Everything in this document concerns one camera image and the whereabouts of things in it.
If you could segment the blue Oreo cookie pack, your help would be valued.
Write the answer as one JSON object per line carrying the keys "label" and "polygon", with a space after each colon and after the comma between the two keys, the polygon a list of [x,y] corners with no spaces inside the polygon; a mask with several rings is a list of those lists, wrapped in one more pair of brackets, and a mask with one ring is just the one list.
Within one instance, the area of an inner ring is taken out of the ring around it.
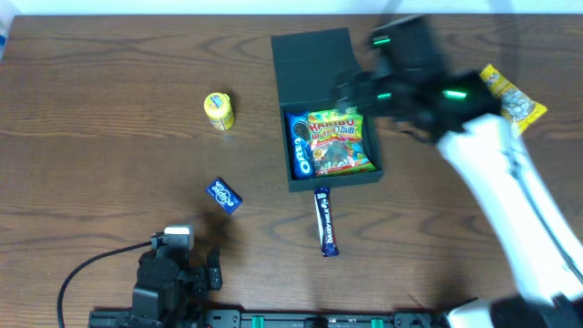
{"label": "blue Oreo cookie pack", "polygon": [[293,158],[293,176],[296,179],[315,177],[310,148],[311,132],[308,126],[308,112],[285,113],[289,142]]}

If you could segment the blue Dairy Milk chocolate bar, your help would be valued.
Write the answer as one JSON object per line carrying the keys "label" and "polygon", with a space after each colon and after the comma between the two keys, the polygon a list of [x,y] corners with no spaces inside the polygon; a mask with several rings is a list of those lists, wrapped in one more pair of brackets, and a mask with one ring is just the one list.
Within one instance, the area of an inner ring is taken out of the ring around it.
{"label": "blue Dairy Milk chocolate bar", "polygon": [[336,246],[332,224],[330,190],[326,187],[320,187],[316,189],[314,191],[314,203],[318,220],[322,256],[338,256],[340,252]]}

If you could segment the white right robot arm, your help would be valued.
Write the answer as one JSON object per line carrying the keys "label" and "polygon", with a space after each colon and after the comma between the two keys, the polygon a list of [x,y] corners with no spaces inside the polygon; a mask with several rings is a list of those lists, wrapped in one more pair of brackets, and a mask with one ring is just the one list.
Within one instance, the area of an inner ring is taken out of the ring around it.
{"label": "white right robot arm", "polygon": [[428,21],[409,16],[374,29],[374,71],[337,80],[339,108],[408,122],[461,176],[494,230],[517,294],[476,299],[443,315],[446,327],[579,327],[582,245],[540,178],[502,101],[476,71],[452,73]]}

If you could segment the yellow snack bag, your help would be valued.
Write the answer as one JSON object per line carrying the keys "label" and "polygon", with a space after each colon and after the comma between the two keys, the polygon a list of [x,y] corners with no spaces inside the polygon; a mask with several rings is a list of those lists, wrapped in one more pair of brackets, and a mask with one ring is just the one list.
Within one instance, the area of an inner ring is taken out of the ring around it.
{"label": "yellow snack bag", "polygon": [[491,64],[486,64],[479,75],[493,96],[501,101],[502,115],[520,134],[547,113],[546,106],[522,92]]}

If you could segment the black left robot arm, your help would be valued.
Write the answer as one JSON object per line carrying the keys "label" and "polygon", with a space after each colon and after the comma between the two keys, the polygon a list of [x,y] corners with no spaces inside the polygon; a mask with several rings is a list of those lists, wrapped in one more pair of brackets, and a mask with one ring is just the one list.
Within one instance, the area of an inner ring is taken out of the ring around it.
{"label": "black left robot arm", "polygon": [[158,233],[151,238],[151,251],[138,261],[132,306],[116,319],[116,327],[204,327],[200,302],[222,287],[220,248],[214,246],[206,262],[189,262],[188,234]]}

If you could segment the Haribo gummy bag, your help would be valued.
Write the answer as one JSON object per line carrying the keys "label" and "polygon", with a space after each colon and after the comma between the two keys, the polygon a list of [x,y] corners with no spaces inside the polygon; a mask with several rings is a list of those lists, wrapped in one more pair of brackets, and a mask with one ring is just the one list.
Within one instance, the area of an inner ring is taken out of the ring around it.
{"label": "Haribo gummy bag", "polygon": [[356,108],[308,114],[312,164],[317,177],[376,170],[363,147],[363,116]]}

